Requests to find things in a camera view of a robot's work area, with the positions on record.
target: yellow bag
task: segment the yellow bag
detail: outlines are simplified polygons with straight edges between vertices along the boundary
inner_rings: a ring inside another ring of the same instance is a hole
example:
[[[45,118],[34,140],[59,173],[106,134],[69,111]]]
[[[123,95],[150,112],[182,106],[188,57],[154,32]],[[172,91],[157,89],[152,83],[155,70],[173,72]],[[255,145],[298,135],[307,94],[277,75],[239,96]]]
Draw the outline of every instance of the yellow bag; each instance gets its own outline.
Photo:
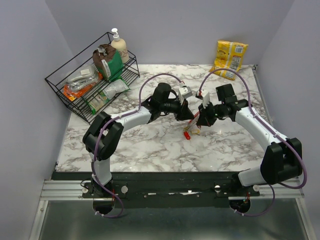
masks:
[[[216,57],[210,72],[220,68],[232,69],[238,72],[247,47],[248,44],[219,40],[216,48]],[[214,74],[226,79],[235,80],[235,74],[230,71],[216,71]]]

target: marble table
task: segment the marble table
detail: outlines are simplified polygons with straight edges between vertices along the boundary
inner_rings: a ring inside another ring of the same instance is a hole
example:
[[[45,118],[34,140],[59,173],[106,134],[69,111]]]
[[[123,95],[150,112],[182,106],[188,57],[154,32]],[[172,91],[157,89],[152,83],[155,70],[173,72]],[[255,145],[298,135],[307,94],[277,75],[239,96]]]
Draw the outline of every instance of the marble table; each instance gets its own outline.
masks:
[[[105,109],[116,114],[138,105],[138,93],[146,79],[158,73],[176,75],[193,93],[198,90],[211,65],[139,65],[140,75],[131,90],[121,94]],[[239,73],[248,83],[252,104],[264,118],[266,112],[251,66],[244,66]],[[150,96],[159,82],[169,83],[177,91],[178,82],[170,76],[160,76],[150,81],[142,92],[142,99]],[[218,103],[216,87],[231,83],[238,99],[247,99],[247,92],[239,78],[227,80],[212,74],[204,85],[210,91],[213,104]],[[201,100],[188,98],[193,113],[198,111]],[[240,125],[230,119],[218,120],[212,127],[202,127],[199,135],[187,140],[183,128],[187,121],[176,121],[173,114],[156,121],[132,128],[122,134],[116,152],[110,159],[113,172],[197,172],[242,171],[259,165],[264,152],[258,142]],[[75,114],[70,115],[57,161],[58,172],[90,172],[90,156],[82,143],[89,124]]]

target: wire rack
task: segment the wire rack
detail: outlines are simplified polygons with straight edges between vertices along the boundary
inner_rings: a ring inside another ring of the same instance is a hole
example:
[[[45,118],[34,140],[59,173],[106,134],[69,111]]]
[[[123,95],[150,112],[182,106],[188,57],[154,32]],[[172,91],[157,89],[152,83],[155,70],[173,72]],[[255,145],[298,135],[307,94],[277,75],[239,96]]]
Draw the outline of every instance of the wire rack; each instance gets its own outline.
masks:
[[[55,94],[59,97],[62,103],[70,109],[73,113],[77,114],[83,120],[88,123],[91,123],[96,115],[103,111],[107,106],[109,106],[121,93],[118,93],[113,97],[110,101],[108,101],[103,107],[99,109],[96,114],[92,113],[92,110],[88,103],[92,101],[102,90],[104,90],[113,80],[111,79],[104,80],[98,82],[93,88],[91,88],[88,92],[86,92],[83,96],[78,97],[74,101],[69,100],[63,93],[64,86],[66,84],[67,78],[74,73],[76,70],[81,68],[84,64],[93,63],[92,54],[95,49],[101,44],[110,44],[112,33],[106,32],[65,64],[60,66],[50,75],[45,78],[45,81],[49,84]],[[119,69],[114,76],[118,76],[119,72],[122,72],[120,76],[124,80],[124,82],[129,86],[132,84],[138,77],[140,77],[137,57],[130,51],[129,52],[129,60],[123,64],[123,68]]]

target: beige bottle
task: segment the beige bottle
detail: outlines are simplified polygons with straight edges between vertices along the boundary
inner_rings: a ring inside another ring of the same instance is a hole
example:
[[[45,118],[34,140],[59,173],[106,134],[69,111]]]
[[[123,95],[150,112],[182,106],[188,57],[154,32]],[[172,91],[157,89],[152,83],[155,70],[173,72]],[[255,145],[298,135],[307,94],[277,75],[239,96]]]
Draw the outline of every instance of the beige bottle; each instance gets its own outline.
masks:
[[[119,37],[117,28],[112,28],[111,32],[113,33],[113,40],[111,42],[111,46],[118,50],[123,63],[128,62],[129,53],[125,40]]]

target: gray wall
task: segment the gray wall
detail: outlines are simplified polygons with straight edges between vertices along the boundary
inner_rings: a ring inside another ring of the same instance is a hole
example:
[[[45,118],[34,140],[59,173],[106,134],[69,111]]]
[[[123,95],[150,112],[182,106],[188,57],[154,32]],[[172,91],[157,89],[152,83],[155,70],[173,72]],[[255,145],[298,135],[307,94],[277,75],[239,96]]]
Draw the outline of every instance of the gray wall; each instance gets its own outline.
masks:
[[[46,0],[73,53],[118,28],[139,63],[212,64],[217,40],[257,64],[293,0]]]
[[[303,188],[320,238],[320,1],[296,0],[258,66],[275,127],[302,142],[308,182]]]
[[[44,0],[0,3],[0,239],[29,238],[69,112],[44,77],[72,56]]]

